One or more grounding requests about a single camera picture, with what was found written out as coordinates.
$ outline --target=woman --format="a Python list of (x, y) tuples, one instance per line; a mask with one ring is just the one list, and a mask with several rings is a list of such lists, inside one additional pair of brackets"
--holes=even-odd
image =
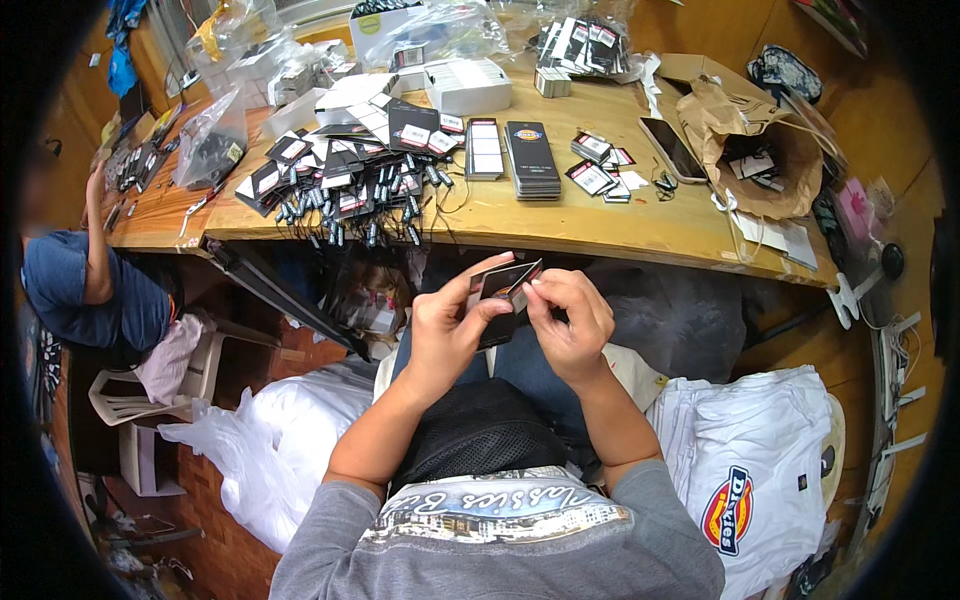
[(44, 234), (47, 182), (57, 163), (52, 156), (46, 148), (36, 149), (23, 190), (24, 291), (51, 333), (74, 345), (102, 349), (112, 367), (134, 366), (177, 317), (179, 279), (159, 261), (144, 258), (134, 265), (107, 245), (101, 215), (103, 162), (86, 183), (89, 231)]
[[(390, 388), (334, 447), (324, 483), (276, 568), (271, 598), (720, 595), (723, 566), (674, 492), (652, 427), (601, 353), (612, 312), (583, 274), (551, 269), (524, 284), (538, 355), (514, 353), (507, 372), (538, 381), (540, 393), (552, 387), (558, 399), (567, 390), (579, 398), (578, 417), (610, 497), (566, 470), (565, 456), (527, 417), (500, 423), (522, 444), (501, 444), (490, 435), (496, 425), (466, 443), (437, 433), (444, 413), (494, 404), (522, 414), (510, 407), (530, 404), (520, 391), (530, 386), (498, 377), (513, 342), (497, 349), (494, 378), (483, 355), (474, 355), (487, 323), (511, 312), (510, 303), (483, 300), (458, 318), (470, 273), (511, 259), (510, 252), (489, 258), (415, 299), (403, 341), (409, 359), (403, 364), (398, 353)], [(551, 305), (569, 322), (554, 320)], [(470, 419), (461, 424), (469, 427)], [(576, 435), (576, 427), (568, 429), (566, 436)], [(517, 454), (518, 447), (529, 451)], [(508, 468), (477, 467), (495, 463), (492, 455), (506, 455), (500, 463)], [(450, 464), (460, 476), (435, 476)], [(393, 495), (384, 504), (388, 482)]]

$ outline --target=brown paper bag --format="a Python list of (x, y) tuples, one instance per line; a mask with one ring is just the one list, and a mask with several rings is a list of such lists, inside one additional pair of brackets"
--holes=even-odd
[[(823, 156), (813, 134), (805, 127), (787, 123), (785, 119), (792, 117), (790, 112), (758, 98), (726, 92), (705, 74), (690, 85), (693, 93), (677, 103), (680, 124), (693, 154), (703, 163), (717, 191), (730, 189), (737, 207), (756, 216), (786, 219), (808, 213), (820, 192), (823, 176)], [(777, 148), (782, 192), (737, 179), (720, 159), (729, 135), (763, 132), (768, 132)]]

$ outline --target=white plastic chair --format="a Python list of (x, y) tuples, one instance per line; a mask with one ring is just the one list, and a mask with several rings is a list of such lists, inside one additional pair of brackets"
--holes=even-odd
[(184, 420), (192, 421), (191, 405), (193, 398), (207, 401), (213, 400), (213, 387), (217, 382), (217, 371), (220, 368), (220, 351), (225, 338), (236, 338), (246, 342), (253, 342), (262, 346), (279, 348), (280, 341), (272, 336), (231, 323), (217, 320), (216, 331), (205, 331), (200, 336), (200, 342), (190, 355), (190, 365), (187, 368), (183, 382), (173, 404), (154, 404), (146, 396), (107, 396), (103, 389), (109, 381), (127, 381), (139, 383), (136, 373), (100, 371), (90, 386), (89, 397), (93, 408), (110, 426), (119, 425), (128, 420), (140, 419), (152, 415), (168, 415), (178, 413)]

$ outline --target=gray t-shirt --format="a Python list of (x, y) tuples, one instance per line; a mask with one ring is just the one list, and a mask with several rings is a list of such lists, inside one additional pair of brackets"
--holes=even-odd
[(369, 490), (323, 484), (270, 598), (718, 598), (723, 586), (666, 465), (648, 460), (611, 499), (559, 467), (411, 484), (382, 509)]

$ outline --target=finger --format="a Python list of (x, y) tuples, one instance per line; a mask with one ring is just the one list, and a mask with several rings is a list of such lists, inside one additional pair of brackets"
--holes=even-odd
[(443, 302), (446, 306), (459, 306), (467, 299), (467, 296), (469, 296), (471, 276), (477, 273), (483, 273), (484, 271), (497, 265), (508, 263), (513, 259), (513, 252), (504, 252), (502, 254), (481, 260), (469, 269), (452, 278), (444, 287), (440, 288), (440, 291), (436, 294), (438, 300)]
[(512, 312), (514, 307), (508, 300), (498, 298), (480, 300), (457, 325), (455, 335), (462, 344), (476, 347), (480, 343), (480, 335), (493, 317)]
[(523, 283), (523, 293), (527, 296), (527, 316), (530, 325), (539, 333), (547, 331), (552, 326), (553, 317), (550, 315), (550, 303), (544, 300), (534, 286)]
[(533, 288), (538, 296), (565, 310), (572, 324), (596, 326), (593, 307), (590, 306), (587, 294), (579, 287), (558, 281), (534, 279)]
[(594, 319), (600, 323), (605, 316), (610, 316), (613, 312), (607, 306), (606, 301), (600, 296), (596, 287), (587, 278), (582, 271), (566, 271), (564, 269), (547, 269), (539, 277), (541, 281), (557, 281), (566, 285), (572, 285), (583, 290), (590, 303), (590, 309), (593, 311)]

